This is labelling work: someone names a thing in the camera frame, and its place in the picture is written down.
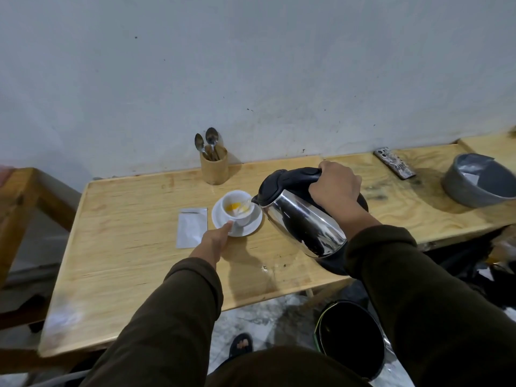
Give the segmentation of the white saucer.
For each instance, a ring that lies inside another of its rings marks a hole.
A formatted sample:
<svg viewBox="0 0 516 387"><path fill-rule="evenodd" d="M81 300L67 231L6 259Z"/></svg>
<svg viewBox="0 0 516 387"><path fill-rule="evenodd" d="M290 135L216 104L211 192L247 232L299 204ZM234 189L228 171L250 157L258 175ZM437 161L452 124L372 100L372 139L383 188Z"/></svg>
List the white saucer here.
<svg viewBox="0 0 516 387"><path fill-rule="evenodd" d="M221 198L216 201L211 211L211 219L214 227L221 228L223 225L225 225L226 222L230 220L229 218L226 218L226 216L226 213L223 211L223 199ZM255 232L260 227L263 220L261 209L254 207L249 217L250 221L243 226L239 226L236 223L236 220L233 220L234 224L232 226L232 230L229 232L229 236L243 237Z"/></svg>

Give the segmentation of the grey bowl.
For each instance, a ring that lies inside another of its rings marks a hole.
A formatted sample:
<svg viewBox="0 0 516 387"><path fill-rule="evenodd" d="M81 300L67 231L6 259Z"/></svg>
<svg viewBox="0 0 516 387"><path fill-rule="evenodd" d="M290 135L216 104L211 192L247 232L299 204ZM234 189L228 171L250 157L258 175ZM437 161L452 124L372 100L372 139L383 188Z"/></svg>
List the grey bowl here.
<svg viewBox="0 0 516 387"><path fill-rule="evenodd" d="M489 195L480 191L471 182L469 182L466 177L459 172L457 165L459 158L465 154L475 153L464 153L457 155L441 181L444 192L452 200L469 208L483 208L516 200L502 199L493 195Z"/></svg>

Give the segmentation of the white cup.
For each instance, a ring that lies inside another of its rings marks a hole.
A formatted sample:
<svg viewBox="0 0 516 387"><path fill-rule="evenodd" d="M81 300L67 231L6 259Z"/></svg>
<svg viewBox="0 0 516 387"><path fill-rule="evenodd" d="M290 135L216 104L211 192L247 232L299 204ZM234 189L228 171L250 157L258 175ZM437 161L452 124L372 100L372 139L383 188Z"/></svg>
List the white cup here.
<svg viewBox="0 0 516 387"><path fill-rule="evenodd" d="M250 223L254 210L252 196L242 190L226 193L221 199L222 215L225 221L232 221L237 227Z"/></svg>

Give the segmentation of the steel kettle with black handle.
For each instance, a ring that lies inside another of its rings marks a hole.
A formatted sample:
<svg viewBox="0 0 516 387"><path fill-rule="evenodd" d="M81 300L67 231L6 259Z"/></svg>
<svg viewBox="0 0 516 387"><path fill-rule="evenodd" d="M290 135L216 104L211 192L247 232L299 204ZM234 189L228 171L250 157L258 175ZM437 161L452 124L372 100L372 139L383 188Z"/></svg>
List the steel kettle with black handle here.
<svg viewBox="0 0 516 387"><path fill-rule="evenodd" d="M346 260L349 242L362 230L379 225L360 193L346 220L337 221L314 202L309 186L319 168L280 169L268 175L252 198L269 222L290 242L330 273L350 275Z"/></svg>

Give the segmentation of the large metal spoon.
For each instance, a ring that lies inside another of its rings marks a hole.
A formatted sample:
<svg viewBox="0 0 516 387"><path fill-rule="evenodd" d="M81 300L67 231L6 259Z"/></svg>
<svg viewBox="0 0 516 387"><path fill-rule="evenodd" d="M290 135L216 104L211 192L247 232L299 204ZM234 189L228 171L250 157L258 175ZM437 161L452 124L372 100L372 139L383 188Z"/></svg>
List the large metal spoon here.
<svg viewBox="0 0 516 387"><path fill-rule="evenodd" d="M211 147L212 160L214 162L219 161L220 157L219 157L219 155L217 153L217 149L216 149L218 139L219 139L219 134L218 134L217 130L213 127L209 127L206 131L205 137L206 137L207 143Z"/></svg>

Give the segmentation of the bamboo utensil holder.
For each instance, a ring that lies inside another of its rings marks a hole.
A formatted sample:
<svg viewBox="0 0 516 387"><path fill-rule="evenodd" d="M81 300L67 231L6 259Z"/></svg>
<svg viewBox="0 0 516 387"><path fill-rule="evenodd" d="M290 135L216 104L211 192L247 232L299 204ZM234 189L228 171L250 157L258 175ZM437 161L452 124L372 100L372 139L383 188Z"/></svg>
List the bamboo utensil holder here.
<svg viewBox="0 0 516 387"><path fill-rule="evenodd" d="M212 147L205 145L205 152L199 153L200 155L200 167L203 180L210 185L221 185L225 183L229 175L229 161L228 151L226 148L216 145L215 152L217 153L219 160L212 161L211 153Z"/></svg>

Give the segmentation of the small metal spoon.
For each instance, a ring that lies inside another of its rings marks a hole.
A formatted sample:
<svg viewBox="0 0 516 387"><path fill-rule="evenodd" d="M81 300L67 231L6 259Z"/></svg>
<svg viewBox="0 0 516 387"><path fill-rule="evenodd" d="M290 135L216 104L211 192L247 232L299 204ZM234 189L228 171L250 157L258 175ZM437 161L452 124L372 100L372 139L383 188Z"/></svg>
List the small metal spoon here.
<svg viewBox="0 0 516 387"><path fill-rule="evenodd" d="M205 143L204 143L204 139L203 137L201 136L200 133L197 133L195 135L195 147L197 149L197 151L199 151L199 153L208 161L210 161L210 156L208 155L206 149L205 149Z"/></svg>

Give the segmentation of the person's left hand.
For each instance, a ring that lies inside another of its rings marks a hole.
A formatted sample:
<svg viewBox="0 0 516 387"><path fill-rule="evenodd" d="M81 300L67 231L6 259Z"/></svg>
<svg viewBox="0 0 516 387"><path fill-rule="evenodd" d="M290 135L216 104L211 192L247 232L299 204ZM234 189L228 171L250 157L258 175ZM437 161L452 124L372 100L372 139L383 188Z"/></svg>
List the person's left hand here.
<svg viewBox="0 0 516 387"><path fill-rule="evenodd" d="M228 237L221 238L219 236L218 228L208 230L204 233L200 244L193 249L189 257L204 260L216 270L217 263L221 258L221 253L227 240Z"/></svg>

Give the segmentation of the pile of black bags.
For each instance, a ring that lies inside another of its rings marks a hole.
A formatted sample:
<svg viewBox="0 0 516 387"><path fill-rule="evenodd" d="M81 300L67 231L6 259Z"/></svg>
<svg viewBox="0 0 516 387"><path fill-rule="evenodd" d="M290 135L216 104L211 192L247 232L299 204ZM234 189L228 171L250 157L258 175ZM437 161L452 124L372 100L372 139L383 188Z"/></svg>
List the pile of black bags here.
<svg viewBox="0 0 516 387"><path fill-rule="evenodd" d="M516 323L516 224L418 248Z"/></svg>

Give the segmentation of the white sachet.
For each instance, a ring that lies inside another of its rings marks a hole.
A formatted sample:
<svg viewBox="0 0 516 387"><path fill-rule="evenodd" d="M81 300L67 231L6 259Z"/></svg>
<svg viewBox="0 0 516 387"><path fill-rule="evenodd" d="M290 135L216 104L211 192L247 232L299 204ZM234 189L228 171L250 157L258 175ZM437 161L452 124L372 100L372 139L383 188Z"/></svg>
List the white sachet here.
<svg viewBox="0 0 516 387"><path fill-rule="evenodd" d="M182 208L178 213L176 248L197 247L208 230L207 208Z"/></svg>

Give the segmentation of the phone with patterned case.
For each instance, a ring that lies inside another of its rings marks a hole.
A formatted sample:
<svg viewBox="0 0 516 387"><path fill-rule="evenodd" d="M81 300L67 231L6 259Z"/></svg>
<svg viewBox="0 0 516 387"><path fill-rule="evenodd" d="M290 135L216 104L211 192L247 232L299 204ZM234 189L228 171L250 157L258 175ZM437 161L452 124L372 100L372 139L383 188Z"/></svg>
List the phone with patterned case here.
<svg viewBox="0 0 516 387"><path fill-rule="evenodd" d="M393 151L387 147L376 149L372 152L384 165L402 180L408 180L416 176L416 173Z"/></svg>

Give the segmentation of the person's left forearm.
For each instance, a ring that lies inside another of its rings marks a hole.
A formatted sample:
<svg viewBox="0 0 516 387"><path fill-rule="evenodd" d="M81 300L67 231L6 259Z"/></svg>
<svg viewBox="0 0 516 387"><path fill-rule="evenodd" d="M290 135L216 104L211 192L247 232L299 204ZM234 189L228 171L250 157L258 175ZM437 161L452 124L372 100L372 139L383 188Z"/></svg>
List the person's left forearm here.
<svg viewBox="0 0 516 387"><path fill-rule="evenodd" d="M212 264L179 261L80 387L203 387L222 301Z"/></svg>

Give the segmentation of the person's right forearm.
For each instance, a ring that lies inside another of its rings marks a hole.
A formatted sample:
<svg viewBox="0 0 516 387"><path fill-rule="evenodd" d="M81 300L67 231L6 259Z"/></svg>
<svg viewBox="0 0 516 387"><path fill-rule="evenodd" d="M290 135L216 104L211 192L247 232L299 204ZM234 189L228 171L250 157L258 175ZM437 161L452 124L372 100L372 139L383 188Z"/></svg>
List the person's right forearm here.
<svg viewBox="0 0 516 387"><path fill-rule="evenodd" d="M357 203L332 210L397 359L416 387L516 387L516 323Z"/></svg>

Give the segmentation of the person's foot in black sandal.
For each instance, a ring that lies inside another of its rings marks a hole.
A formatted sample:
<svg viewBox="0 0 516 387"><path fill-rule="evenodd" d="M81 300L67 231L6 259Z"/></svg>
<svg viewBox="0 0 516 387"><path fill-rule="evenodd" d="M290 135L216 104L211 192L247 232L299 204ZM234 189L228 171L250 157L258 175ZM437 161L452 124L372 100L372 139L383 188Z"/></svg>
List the person's foot in black sandal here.
<svg viewBox="0 0 516 387"><path fill-rule="evenodd" d="M236 336L233 342L230 344L228 359L233 359L244 354L252 353L253 351L254 348L251 335L246 332L241 333Z"/></svg>

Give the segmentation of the person's dark trousers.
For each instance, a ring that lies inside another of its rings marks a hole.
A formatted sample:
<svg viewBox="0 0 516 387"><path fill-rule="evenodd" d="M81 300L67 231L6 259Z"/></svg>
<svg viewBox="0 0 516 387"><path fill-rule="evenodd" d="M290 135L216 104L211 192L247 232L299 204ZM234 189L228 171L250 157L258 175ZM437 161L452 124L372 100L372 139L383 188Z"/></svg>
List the person's dark trousers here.
<svg viewBox="0 0 516 387"><path fill-rule="evenodd" d="M336 360L298 346L277 346L226 360L205 387L371 387Z"/></svg>

